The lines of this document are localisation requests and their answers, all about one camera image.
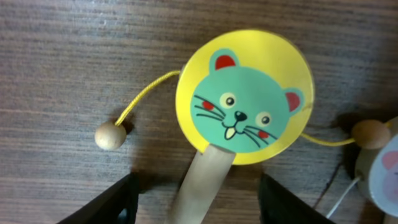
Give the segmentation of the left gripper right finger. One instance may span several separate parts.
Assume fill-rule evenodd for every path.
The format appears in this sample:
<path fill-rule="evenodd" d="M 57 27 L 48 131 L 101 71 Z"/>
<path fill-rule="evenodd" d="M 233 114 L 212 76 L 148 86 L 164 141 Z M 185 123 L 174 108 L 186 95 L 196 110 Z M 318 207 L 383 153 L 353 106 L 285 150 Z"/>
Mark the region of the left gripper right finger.
<path fill-rule="evenodd" d="M 261 175 L 257 192 L 262 224 L 335 224 L 268 174 Z"/>

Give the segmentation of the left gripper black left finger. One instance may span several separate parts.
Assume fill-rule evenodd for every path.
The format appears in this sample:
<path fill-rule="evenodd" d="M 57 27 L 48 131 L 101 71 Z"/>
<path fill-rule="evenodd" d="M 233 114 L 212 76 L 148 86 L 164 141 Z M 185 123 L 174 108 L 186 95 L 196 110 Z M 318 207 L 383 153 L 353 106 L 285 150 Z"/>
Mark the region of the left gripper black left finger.
<path fill-rule="evenodd" d="M 59 224 L 135 224 L 139 178 L 130 173 Z"/>

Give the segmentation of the white cat rattle drum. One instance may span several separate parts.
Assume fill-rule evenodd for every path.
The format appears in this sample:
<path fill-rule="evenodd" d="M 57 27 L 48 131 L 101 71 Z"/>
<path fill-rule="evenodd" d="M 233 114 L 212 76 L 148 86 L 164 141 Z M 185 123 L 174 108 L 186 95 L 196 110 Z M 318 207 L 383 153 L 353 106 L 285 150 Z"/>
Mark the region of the white cat rattle drum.
<path fill-rule="evenodd" d="M 397 118 L 386 123 L 360 121 L 351 131 L 361 148 L 355 164 L 355 178 L 339 197 L 326 217 L 330 218 L 346 194 L 359 191 L 385 213 L 384 224 L 397 223 Z"/>

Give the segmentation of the yellow cat rattle drum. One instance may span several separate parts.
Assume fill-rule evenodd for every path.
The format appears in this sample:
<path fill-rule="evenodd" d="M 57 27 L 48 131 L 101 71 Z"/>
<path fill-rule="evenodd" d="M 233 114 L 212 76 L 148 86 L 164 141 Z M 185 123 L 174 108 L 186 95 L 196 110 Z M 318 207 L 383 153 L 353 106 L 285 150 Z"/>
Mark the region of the yellow cat rattle drum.
<path fill-rule="evenodd" d="M 302 53 L 285 38 L 256 29 L 220 35 L 181 70 L 148 84 L 115 121 L 95 131 L 104 150 L 126 140 L 123 123 L 148 92 L 177 77 L 179 126 L 196 149 L 167 223 L 201 223 L 233 165 L 262 162 L 303 136 L 314 84 Z"/>

